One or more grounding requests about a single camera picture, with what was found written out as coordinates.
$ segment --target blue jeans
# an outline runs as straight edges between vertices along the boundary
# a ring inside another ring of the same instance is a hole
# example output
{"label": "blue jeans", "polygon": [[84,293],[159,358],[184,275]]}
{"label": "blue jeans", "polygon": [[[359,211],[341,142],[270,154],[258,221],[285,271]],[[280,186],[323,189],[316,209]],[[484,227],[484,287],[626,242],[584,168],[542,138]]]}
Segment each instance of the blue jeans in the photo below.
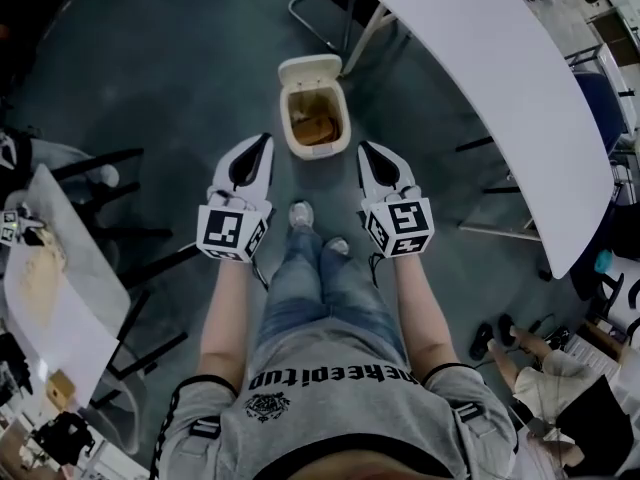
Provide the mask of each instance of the blue jeans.
{"label": "blue jeans", "polygon": [[323,318],[375,334],[406,361],[396,323],[370,275],[351,257],[323,247],[310,227],[295,227],[271,280],[257,344]]}

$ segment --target white table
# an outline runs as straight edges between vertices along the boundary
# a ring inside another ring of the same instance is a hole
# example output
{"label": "white table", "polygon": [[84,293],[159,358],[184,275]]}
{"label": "white table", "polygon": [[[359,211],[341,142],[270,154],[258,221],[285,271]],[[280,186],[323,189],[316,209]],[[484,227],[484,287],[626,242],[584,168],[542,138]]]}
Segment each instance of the white table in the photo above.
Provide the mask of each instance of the white table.
{"label": "white table", "polygon": [[[562,54],[522,0],[379,1],[474,107],[537,231],[462,229],[541,240],[554,277],[562,277],[593,237],[613,192],[598,127]],[[369,25],[365,34],[378,24]]]}
{"label": "white table", "polygon": [[638,121],[638,115],[636,114],[636,108],[633,104],[633,98],[624,96],[624,93],[629,91],[629,87],[622,76],[622,72],[616,63],[616,60],[611,54],[609,46],[607,46],[606,43],[598,44],[591,48],[586,48],[572,53],[571,55],[567,55],[565,59],[567,59],[569,66],[572,68],[587,62],[595,63],[598,71],[607,77],[613,92],[616,93],[622,117],[624,118],[624,123],[627,127],[627,133],[633,135]]}
{"label": "white table", "polygon": [[76,387],[76,402],[86,407],[116,349],[131,300],[44,165],[36,169],[25,202],[53,230],[67,266],[45,327],[25,309],[20,289],[24,265],[34,249],[11,249],[4,278],[9,330],[31,363],[34,390],[43,391],[46,378],[61,369]]}

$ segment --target black and white marker cube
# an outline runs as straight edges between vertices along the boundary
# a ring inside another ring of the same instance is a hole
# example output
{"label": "black and white marker cube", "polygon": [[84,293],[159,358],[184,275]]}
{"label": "black and white marker cube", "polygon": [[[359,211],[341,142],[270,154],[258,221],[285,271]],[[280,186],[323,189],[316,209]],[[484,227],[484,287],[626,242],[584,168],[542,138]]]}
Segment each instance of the black and white marker cube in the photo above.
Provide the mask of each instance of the black and white marker cube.
{"label": "black and white marker cube", "polygon": [[267,228],[260,212],[201,205],[196,245],[211,258],[249,263]]}
{"label": "black and white marker cube", "polygon": [[371,204],[365,228],[387,258],[419,254],[435,231],[429,199]]}
{"label": "black and white marker cube", "polygon": [[18,237],[18,212],[2,212],[0,219],[0,243],[11,247]]}

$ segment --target sleeve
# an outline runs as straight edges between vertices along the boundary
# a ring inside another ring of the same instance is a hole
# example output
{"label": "sleeve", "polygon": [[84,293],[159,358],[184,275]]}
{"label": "sleeve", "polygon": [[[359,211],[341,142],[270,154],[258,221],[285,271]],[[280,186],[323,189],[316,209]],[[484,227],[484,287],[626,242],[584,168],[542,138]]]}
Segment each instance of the sleeve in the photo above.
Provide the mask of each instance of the sleeve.
{"label": "sleeve", "polygon": [[471,478],[506,478],[515,463],[518,437],[507,409],[482,375],[462,364],[442,365],[422,385],[455,413]]}
{"label": "sleeve", "polygon": [[151,479],[215,478],[220,415],[237,397],[233,386],[216,375],[199,375],[181,383],[160,429]]}

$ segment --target white trash bin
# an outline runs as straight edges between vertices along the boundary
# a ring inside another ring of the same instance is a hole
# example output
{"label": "white trash bin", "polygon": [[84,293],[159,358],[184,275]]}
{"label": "white trash bin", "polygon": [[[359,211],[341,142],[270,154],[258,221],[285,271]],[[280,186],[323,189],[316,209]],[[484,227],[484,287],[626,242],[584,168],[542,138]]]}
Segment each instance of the white trash bin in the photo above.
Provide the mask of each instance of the white trash bin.
{"label": "white trash bin", "polygon": [[[341,69],[340,57],[330,54],[289,59],[278,68],[282,83],[280,115],[284,136],[291,151],[303,160],[327,158],[349,145],[349,112],[342,87],[336,80]],[[296,137],[294,127],[300,133],[297,125],[307,123],[308,128],[315,120],[318,128],[321,122],[326,125],[322,129],[330,129],[332,133],[317,143],[305,145]]]}

